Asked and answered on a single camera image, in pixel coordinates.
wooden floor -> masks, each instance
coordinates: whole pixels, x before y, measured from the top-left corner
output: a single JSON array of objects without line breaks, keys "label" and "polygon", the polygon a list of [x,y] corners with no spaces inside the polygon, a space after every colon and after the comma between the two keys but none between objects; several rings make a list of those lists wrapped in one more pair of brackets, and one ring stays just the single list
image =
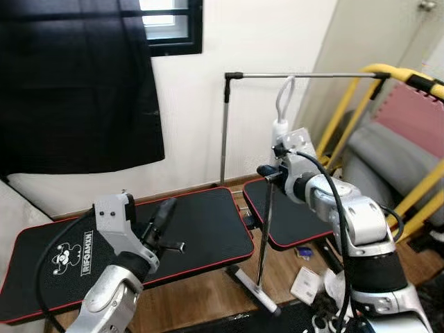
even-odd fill
[{"label": "wooden floor", "polygon": [[[232,191],[241,189],[242,186],[231,187]],[[242,194],[236,194],[235,198],[240,207],[246,206]],[[260,231],[254,230],[253,236],[256,251],[249,260],[240,263],[240,267],[255,279]],[[444,267],[444,260],[433,251],[416,254],[405,242],[398,245],[398,250],[407,278],[415,285],[429,280]],[[276,303],[294,299],[289,289],[301,266],[320,274],[326,269],[322,257],[316,249],[314,252],[315,255],[308,262],[297,258],[293,249],[277,252],[268,247],[263,288]],[[144,291],[129,328],[133,333],[166,332],[255,308],[244,290],[233,282],[223,269],[219,269]],[[58,319],[67,327],[77,313],[68,312],[59,315]],[[45,332],[56,333],[49,328],[45,329]]]}]

black cable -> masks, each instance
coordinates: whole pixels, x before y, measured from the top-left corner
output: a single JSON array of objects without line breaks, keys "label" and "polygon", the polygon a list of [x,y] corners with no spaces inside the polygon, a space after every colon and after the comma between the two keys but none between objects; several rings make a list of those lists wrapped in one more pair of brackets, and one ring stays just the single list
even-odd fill
[{"label": "black cable", "polygon": [[51,324],[59,331],[60,333],[65,333],[65,329],[63,326],[58,322],[58,320],[55,318],[55,316],[49,311],[49,308],[47,307],[43,295],[42,290],[40,287],[40,277],[42,274],[42,267],[43,263],[46,259],[46,256],[48,255],[48,252],[54,247],[54,245],[62,238],[64,234],[66,234],[68,231],[70,231],[77,223],[81,222],[83,219],[93,215],[94,209],[90,209],[88,212],[84,213],[81,217],[76,219],[75,221],[72,221],[71,223],[67,222],[67,226],[60,231],[53,239],[52,241],[46,246],[44,249],[42,255],[40,255],[40,258],[37,262],[37,265],[35,267],[34,272],[34,292],[35,292],[35,298],[37,299],[37,302],[39,303],[40,309],[42,310],[42,313],[46,317],[46,319],[51,322]]},{"label": "black cable", "polygon": [[351,318],[348,322],[347,328],[345,329],[345,333],[362,332],[362,330],[359,329],[360,325],[361,321],[358,318]]},{"label": "black cable", "polygon": [[404,221],[402,220],[402,217],[398,215],[395,210],[392,210],[390,207],[387,207],[381,203],[378,203],[378,205],[388,214],[393,215],[393,217],[398,222],[398,233],[394,236],[393,241],[397,242],[399,238],[401,238],[402,233],[404,232]]},{"label": "black cable", "polygon": [[[339,196],[338,190],[333,183],[332,177],[328,174],[327,170],[325,170],[324,166],[316,158],[314,158],[308,154],[301,153],[300,151],[298,151],[296,154],[307,158],[310,162],[315,164],[316,167],[318,168],[318,170],[324,175],[325,179],[328,182],[328,185],[332,189],[334,201],[335,201],[337,209],[338,209],[339,229],[341,231],[341,252],[342,252],[342,258],[343,258],[343,263],[344,263],[344,279],[345,279],[344,300],[343,300],[341,312],[339,313],[338,323],[337,323],[337,327],[336,327],[336,332],[341,333],[345,313],[347,312],[348,302],[350,300],[350,295],[351,295],[351,284],[350,284],[350,276],[349,276],[350,272],[348,269],[348,260],[347,260],[347,258],[348,258],[347,234],[345,233],[346,228],[347,228],[347,225],[346,225],[347,221],[345,219],[345,214],[343,211],[341,197]],[[357,311],[353,305],[352,305],[352,311],[353,311],[353,316],[355,316],[357,318]]]}]

window frame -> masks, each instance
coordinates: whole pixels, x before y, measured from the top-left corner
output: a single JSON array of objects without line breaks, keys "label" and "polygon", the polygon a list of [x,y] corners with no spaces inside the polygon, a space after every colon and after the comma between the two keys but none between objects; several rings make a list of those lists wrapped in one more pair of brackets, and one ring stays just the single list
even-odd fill
[{"label": "window frame", "polygon": [[202,53],[203,0],[187,0],[188,8],[170,10],[143,10],[142,16],[173,15],[186,16],[188,37],[146,39],[151,57],[179,56]]}]

black curtain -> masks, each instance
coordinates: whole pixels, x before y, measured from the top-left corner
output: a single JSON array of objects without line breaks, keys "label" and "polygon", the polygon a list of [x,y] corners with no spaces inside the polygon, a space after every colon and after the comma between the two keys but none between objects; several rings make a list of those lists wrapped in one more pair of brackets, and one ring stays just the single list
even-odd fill
[{"label": "black curtain", "polygon": [[138,0],[0,0],[0,172],[98,173],[164,158]]}]

red trim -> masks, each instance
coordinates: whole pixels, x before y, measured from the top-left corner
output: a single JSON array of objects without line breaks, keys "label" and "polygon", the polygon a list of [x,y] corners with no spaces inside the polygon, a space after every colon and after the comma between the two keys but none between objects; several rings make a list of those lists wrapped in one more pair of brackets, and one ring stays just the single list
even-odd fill
[{"label": "red trim", "polygon": [[[250,203],[250,206],[253,207],[253,209],[254,209],[254,211],[255,211],[255,213],[256,213],[256,216],[259,218],[259,220],[261,221],[261,224],[263,225],[263,224],[264,224],[264,221],[262,220],[261,214],[259,214],[259,212],[256,210],[256,207],[253,205],[253,201],[250,199],[250,196],[248,196],[248,193],[247,193],[247,191],[245,190],[245,186],[246,186],[247,184],[250,184],[250,183],[252,183],[252,182],[259,182],[259,181],[261,181],[261,180],[262,180],[262,179],[259,179],[259,180],[250,180],[250,181],[246,182],[246,183],[244,184],[244,188],[242,189],[242,192],[243,192],[244,195],[245,195],[245,199]],[[295,241],[295,242],[290,243],[290,244],[287,244],[287,245],[279,244],[279,243],[273,238],[273,236],[271,235],[271,233],[270,233],[269,237],[270,237],[271,241],[272,241],[276,246],[279,246],[279,247],[281,247],[281,248],[285,248],[285,249],[287,249],[287,248],[293,248],[294,246],[299,245],[299,244],[307,243],[308,241],[311,241],[311,240],[313,240],[313,239],[317,239],[317,238],[321,238],[321,237],[327,236],[327,235],[332,234],[332,233],[333,233],[333,231],[323,232],[322,234],[317,234],[316,236],[309,237],[309,238],[306,238],[306,239],[302,239],[302,240],[300,240],[300,241]]]},{"label": "red trim", "polygon": [[[236,201],[234,200],[234,196],[233,196],[233,194],[231,193],[230,189],[227,188],[227,187],[216,187],[216,188],[213,188],[213,189],[202,189],[202,190],[199,190],[199,191],[191,191],[191,192],[187,192],[187,193],[185,193],[185,194],[180,194],[180,195],[178,195],[178,196],[168,196],[168,197],[166,197],[166,198],[160,198],[160,199],[156,199],[156,200],[146,201],[146,202],[143,202],[143,203],[138,203],[138,204],[136,204],[136,206],[139,206],[139,205],[146,205],[146,204],[148,204],[148,203],[155,203],[155,202],[157,202],[157,201],[166,200],[166,199],[170,199],[170,198],[179,198],[179,197],[181,197],[181,196],[187,196],[187,195],[195,194],[195,193],[201,193],[201,192],[206,192],[206,191],[214,191],[215,189],[226,189],[226,190],[230,193],[230,195],[231,195],[231,199],[232,199],[232,202],[233,202],[234,206],[237,207],[237,206],[236,206]],[[226,262],[235,262],[235,261],[240,260],[240,259],[243,259],[243,258],[249,258],[249,257],[251,257],[251,256],[253,255],[253,253],[255,252],[255,244],[254,244],[254,242],[253,242],[253,238],[252,238],[250,232],[248,231],[248,228],[247,228],[246,225],[245,225],[244,219],[243,219],[242,216],[241,216],[241,212],[240,212],[237,208],[236,208],[236,211],[237,211],[237,214],[239,215],[239,218],[240,218],[241,221],[242,221],[242,224],[244,225],[245,231],[247,232],[247,234],[248,234],[249,237],[250,237],[250,242],[251,242],[251,244],[253,245],[253,249],[251,250],[250,253],[248,253],[247,255],[241,255],[241,256],[238,256],[238,257],[234,257],[234,258],[230,258],[230,259],[225,259],[225,260],[222,260],[221,262],[215,262],[215,263],[213,263],[213,264],[205,265],[205,266],[202,266],[202,267],[192,268],[192,269],[189,269],[188,271],[183,271],[183,272],[176,273],[176,274],[173,274],[173,275],[168,275],[168,276],[165,276],[165,277],[161,277],[160,279],[157,279],[157,280],[153,280],[153,281],[150,281],[150,282],[144,283],[143,285],[144,285],[144,286],[148,286],[148,285],[150,285],[150,284],[153,284],[153,283],[156,283],[156,282],[159,282],[159,281],[163,281],[163,280],[166,280],[166,279],[169,279],[169,278],[174,278],[174,277],[178,277],[178,276],[181,276],[181,275],[184,275],[184,274],[192,273],[192,272],[194,272],[194,271],[199,271],[199,270],[201,270],[201,269],[205,269],[205,268],[209,268],[209,267],[213,267],[213,266],[218,266],[218,265],[220,265],[220,264],[224,264],[224,263],[226,263]],[[14,248],[15,248],[15,244],[17,243],[17,240],[18,240],[19,236],[20,236],[25,230],[29,230],[29,229],[33,229],[33,228],[41,228],[41,227],[44,227],[45,225],[48,225],[48,224],[59,223],[59,222],[64,222],[64,221],[68,221],[68,220],[73,220],[73,219],[76,219],[77,217],[78,217],[78,216],[74,216],[74,217],[70,217],[70,218],[68,218],[68,219],[63,219],[63,220],[54,221],[54,222],[51,222],[51,223],[45,223],[45,224],[42,224],[42,225],[36,225],[36,226],[33,226],[33,227],[25,228],[25,229],[23,229],[23,230],[17,235],[17,237],[16,237],[16,239],[15,239],[15,242],[14,242]],[[4,288],[5,282],[6,282],[6,278],[8,277],[8,274],[9,274],[9,268],[10,268],[10,265],[8,265],[8,271],[6,272],[5,280],[3,281],[3,285],[2,285],[2,287],[1,287],[1,290],[2,290],[2,291],[3,291],[3,288]],[[65,307],[70,307],[70,306],[72,306],[72,305],[77,305],[77,304],[81,303],[82,301],[83,301],[83,300],[77,300],[76,302],[67,303],[67,304],[64,304],[64,305],[60,305],[60,306],[58,306],[58,307],[52,307],[52,308],[49,309],[49,311],[55,311],[55,310],[63,309],[63,308],[65,308]],[[19,317],[19,318],[10,319],[10,320],[8,320],[8,321],[0,321],[0,324],[14,323],[14,322],[16,322],[16,321],[20,321],[20,320],[22,320],[22,319],[26,319],[26,318],[30,318],[30,317],[34,317],[34,316],[39,316],[40,314],[42,314],[42,311],[38,311],[38,312],[35,312],[35,313],[33,313],[33,314],[27,314],[27,315],[25,315],[25,316],[22,316],[22,317]]]}]

